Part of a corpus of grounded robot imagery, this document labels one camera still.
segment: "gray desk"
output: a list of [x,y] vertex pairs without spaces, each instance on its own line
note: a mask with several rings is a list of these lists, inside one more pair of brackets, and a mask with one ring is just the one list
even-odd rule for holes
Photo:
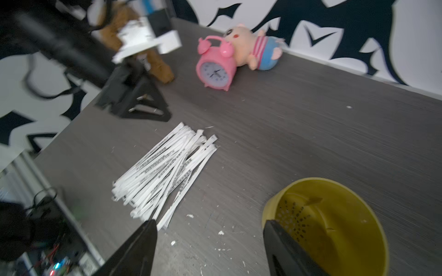
[[213,31],[175,24],[183,47],[166,61],[176,80],[160,86],[168,123],[88,106],[36,159],[104,258],[141,224],[111,200],[111,182],[183,121],[214,126],[205,134],[220,148],[160,231],[153,275],[268,275],[263,207],[305,177],[338,181],[370,204],[387,234],[391,275],[442,271],[441,101],[288,54],[268,72],[238,69],[227,93],[207,89],[195,74],[196,47]]

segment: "blue shorts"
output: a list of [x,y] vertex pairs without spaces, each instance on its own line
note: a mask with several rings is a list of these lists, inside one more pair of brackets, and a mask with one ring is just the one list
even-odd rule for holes
[[264,48],[263,57],[261,58],[261,64],[259,65],[259,70],[270,70],[272,69],[278,60],[272,60],[273,49],[279,47],[279,43],[276,42],[276,37],[269,36],[269,40],[267,41],[267,45]]

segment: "yellow strainer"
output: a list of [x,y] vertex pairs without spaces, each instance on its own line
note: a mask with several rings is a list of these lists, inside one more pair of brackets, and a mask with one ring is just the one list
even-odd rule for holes
[[300,179],[272,197],[262,226],[274,219],[330,276],[386,276],[387,239],[357,194],[325,178]]

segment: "clock hands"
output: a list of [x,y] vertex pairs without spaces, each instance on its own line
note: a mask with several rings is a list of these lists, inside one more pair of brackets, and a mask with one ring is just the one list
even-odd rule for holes
[[221,76],[217,73],[217,72],[220,71],[220,70],[221,70],[221,69],[214,71],[213,74],[210,75],[209,78],[211,78],[211,77],[212,77],[213,75],[215,75],[215,74],[216,74],[219,78],[221,78]]

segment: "wall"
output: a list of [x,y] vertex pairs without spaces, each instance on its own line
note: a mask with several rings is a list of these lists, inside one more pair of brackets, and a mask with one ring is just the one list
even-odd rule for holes
[[[45,95],[57,95],[79,81],[70,83],[63,75],[64,67],[35,53],[35,70],[30,82]],[[75,95],[63,95],[45,100],[33,96],[22,80],[28,70],[27,55],[15,55],[0,60],[0,171],[22,150],[39,152],[49,145],[95,98],[99,90],[81,85]]]
[[441,0],[172,0],[178,17],[221,32],[242,23],[287,52],[442,98]]

